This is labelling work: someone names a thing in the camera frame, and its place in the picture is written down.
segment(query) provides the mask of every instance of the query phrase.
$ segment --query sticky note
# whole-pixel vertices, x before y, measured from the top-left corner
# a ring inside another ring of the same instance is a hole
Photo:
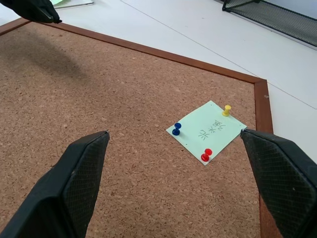
[[[221,107],[209,101],[177,121],[182,125],[178,136],[172,134],[174,125],[166,131],[203,165],[207,165],[247,127],[232,115],[224,117],[222,112]],[[207,148],[212,150],[212,155],[208,162],[204,162],[201,155]]]
[[[52,2],[53,5],[56,5],[58,3],[60,3],[63,0],[50,0]]]

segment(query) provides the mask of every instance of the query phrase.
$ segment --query wire mesh organizer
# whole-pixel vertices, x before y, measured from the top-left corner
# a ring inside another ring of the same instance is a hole
[[[233,12],[314,48],[317,47],[317,19],[315,18],[263,0],[225,0],[222,10]]]

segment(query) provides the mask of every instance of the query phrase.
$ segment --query push pin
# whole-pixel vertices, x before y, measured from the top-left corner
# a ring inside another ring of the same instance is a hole
[[[182,127],[182,125],[180,123],[175,123],[175,129],[172,131],[173,135],[179,135],[180,133],[180,128]]]
[[[205,153],[201,155],[202,161],[208,162],[210,155],[212,155],[212,150],[211,149],[206,149]]]
[[[229,113],[230,110],[231,110],[231,106],[230,105],[226,105],[224,107],[224,111],[222,112],[222,115],[225,116],[225,117],[229,116],[230,115],[230,113]]]

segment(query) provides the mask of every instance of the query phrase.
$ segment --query white surface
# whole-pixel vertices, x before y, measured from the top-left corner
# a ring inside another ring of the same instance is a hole
[[[253,72],[316,106],[316,51],[221,12],[221,5],[213,0],[127,2],[140,10],[119,0],[97,0],[92,6],[58,12],[71,25],[243,73]],[[18,18],[3,6],[0,16],[0,24]],[[317,162],[317,111],[272,85],[269,94],[274,133],[296,142]]]
[[[223,12],[213,0],[124,2],[317,108],[317,51]]]

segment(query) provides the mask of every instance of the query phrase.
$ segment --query wooden frame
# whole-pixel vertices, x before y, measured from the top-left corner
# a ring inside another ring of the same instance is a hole
[[[30,21],[23,18],[12,21],[8,24],[0,26],[0,36],[15,30],[21,26],[28,24]],[[255,95],[255,108],[256,108],[256,128],[258,131],[273,133],[272,117],[269,104],[267,81],[258,77],[247,75],[244,73],[236,72],[227,68],[216,66],[210,63],[202,62],[199,60],[179,56],[173,53],[161,51],[151,47],[143,46],[133,42],[125,41],[112,36],[103,35],[97,32],[85,30],[75,26],[67,25],[64,23],[60,24],[47,24],[50,27],[54,27],[60,30],[68,31],[85,37],[93,38],[117,46],[129,48],[139,52],[143,52],[152,56],[160,57],[163,59],[175,61],[188,66],[196,67],[213,73],[228,76],[234,79],[238,79],[244,82],[254,84],[254,95]],[[268,211],[265,203],[261,196],[260,200],[260,226],[261,226],[261,238],[281,238],[281,234],[276,227],[275,221]]]

